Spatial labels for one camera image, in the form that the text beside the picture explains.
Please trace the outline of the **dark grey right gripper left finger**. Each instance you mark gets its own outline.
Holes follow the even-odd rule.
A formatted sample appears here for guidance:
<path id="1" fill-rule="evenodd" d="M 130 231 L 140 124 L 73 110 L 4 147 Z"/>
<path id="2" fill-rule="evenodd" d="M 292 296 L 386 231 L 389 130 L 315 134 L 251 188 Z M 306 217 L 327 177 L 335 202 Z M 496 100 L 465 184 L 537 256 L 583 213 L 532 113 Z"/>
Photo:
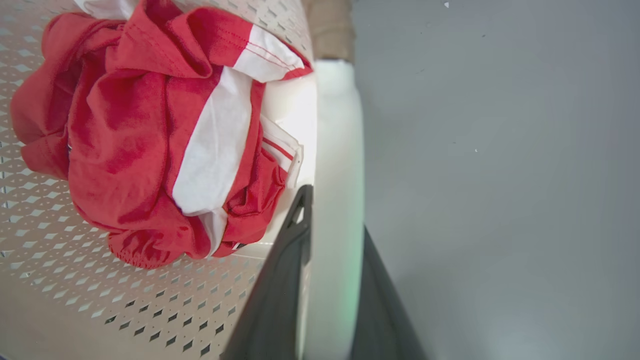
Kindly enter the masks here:
<path id="1" fill-rule="evenodd" d="M 222 360 L 295 360 L 302 268 L 310 260 L 313 186 L 298 189 Z"/>

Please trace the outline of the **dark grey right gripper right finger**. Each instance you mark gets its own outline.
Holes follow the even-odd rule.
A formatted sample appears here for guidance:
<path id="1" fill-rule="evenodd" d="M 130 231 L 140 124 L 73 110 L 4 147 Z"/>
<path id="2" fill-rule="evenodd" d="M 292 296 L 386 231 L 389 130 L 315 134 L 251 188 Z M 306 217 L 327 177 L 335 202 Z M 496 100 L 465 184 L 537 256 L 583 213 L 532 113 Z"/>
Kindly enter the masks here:
<path id="1" fill-rule="evenodd" d="M 368 230 L 352 360 L 425 360 L 426 354 Z"/>

